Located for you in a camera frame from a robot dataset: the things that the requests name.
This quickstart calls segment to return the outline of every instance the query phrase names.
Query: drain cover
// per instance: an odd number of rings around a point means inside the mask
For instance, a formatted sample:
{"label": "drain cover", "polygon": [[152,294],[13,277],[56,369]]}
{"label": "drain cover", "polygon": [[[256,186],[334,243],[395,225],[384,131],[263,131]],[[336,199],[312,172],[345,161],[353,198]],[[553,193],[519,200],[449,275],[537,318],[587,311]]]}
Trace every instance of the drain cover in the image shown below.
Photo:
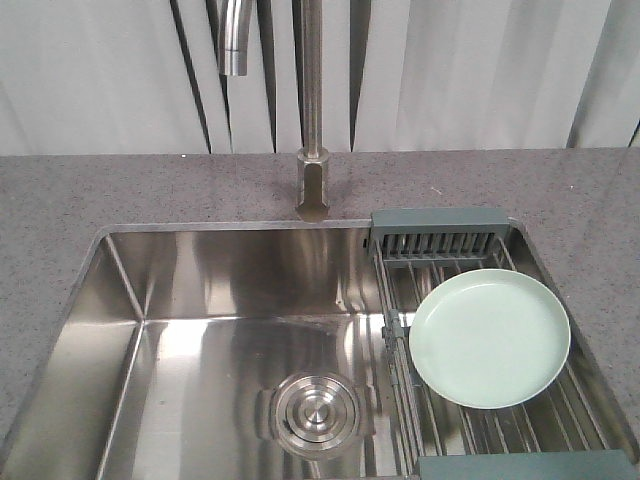
{"label": "drain cover", "polygon": [[343,445],[358,429],[358,400],[337,375],[295,375],[279,387],[273,403],[278,440],[285,449],[317,458]]}

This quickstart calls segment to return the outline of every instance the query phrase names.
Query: stainless steel sink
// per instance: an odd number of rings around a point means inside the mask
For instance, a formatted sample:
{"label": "stainless steel sink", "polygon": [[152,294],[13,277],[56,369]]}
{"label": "stainless steel sink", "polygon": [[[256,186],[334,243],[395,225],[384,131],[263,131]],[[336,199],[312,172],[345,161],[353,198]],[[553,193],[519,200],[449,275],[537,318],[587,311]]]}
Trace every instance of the stainless steel sink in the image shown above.
{"label": "stainless steel sink", "polygon": [[408,329],[438,281],[481,266],[508,263],[549,283],[517,225],[484,263],[430,266],[372,257],[369,227],[103,232],[0,477],[402,477],[424,455],[609,448],[638,460],[575,325],[569,368],[513,409],[446,402],[406,351],[398,370],[391,308]]}

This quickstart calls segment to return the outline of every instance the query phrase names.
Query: faucet base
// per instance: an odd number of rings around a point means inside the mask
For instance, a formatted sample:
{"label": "faucet base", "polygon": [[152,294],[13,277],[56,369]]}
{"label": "faucet base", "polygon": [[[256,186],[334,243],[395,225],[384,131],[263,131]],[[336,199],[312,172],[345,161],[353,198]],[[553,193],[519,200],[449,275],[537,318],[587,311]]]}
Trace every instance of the faucet base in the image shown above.
{"label": "faucet base", "polygon": [[318,158],[308,158],[298,152],[298,202],[296,211],[302,220],[321,222],[329,215],[327,194],[329,152],[324,148]]}

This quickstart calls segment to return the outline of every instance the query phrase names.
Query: gray countertop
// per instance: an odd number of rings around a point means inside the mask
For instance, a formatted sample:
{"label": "gray countertop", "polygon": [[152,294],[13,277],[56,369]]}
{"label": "gray countertop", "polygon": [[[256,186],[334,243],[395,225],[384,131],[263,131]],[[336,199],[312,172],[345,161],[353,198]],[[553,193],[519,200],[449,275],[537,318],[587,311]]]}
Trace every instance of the gray countertop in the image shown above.
{"label": "gray countertop", "polygon": [[[98,229],[296,219],[293,155],[0,158],[0,439]],[[640,436],[640,149],[335,154],[331,218],[502,206],[523,221]]]}

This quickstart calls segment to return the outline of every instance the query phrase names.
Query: faucet spout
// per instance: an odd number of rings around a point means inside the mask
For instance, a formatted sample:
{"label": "faucet spout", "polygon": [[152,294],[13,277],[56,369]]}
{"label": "faucet spout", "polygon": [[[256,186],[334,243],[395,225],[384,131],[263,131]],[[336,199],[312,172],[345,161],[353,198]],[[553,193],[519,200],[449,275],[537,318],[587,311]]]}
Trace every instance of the faucet spout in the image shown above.
{"label": "faucet spout", "polygon": [[218,70],[222,75],[247,74],[247,45],[252,0],[225,0],[218,36]]}

